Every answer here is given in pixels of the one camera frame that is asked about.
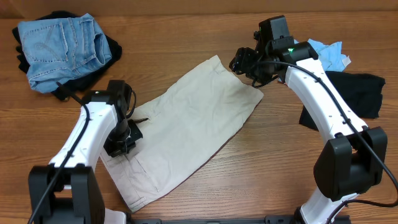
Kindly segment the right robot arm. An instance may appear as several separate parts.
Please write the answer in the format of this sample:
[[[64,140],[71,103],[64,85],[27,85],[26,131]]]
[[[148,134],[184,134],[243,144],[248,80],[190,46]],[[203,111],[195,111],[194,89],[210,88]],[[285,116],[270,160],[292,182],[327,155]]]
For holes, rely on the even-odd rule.
[[[322,136],[324,147],[313,168],[316,189],[293,215],[272,215],[266,223],[349,223],[339,212],[380,183],[387,136],[369,128],[345,103],[328,79],[315,49],[295,43],[284,16],[259,23],[254,49],[241,47],[230,69],[255,88],[273,80],[300,98]]]

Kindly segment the beige khaki shorts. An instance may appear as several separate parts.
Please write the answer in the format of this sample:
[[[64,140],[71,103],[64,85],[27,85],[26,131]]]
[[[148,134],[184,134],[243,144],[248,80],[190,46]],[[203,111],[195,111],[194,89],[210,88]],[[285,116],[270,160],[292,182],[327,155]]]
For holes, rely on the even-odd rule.
[[[189,178],[243,126],[263,93],[227,71],[218,56],[190,70],[163,95],[137,107],[143,137],[126,155],[101,160],[132,212]]]

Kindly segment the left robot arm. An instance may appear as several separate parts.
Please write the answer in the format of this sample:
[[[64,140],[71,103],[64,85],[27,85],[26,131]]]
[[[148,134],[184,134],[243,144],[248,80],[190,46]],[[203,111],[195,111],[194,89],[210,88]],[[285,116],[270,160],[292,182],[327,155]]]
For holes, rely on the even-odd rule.
[[[32,215],[29,223],[132,223],[126,212],[107,209],[95,177],[101,153],[125,156],[142,133],[131,119],[136,93],[123,80],[79,98],[58,86],[81,106],[80,116],[61,150],[28,176]]]

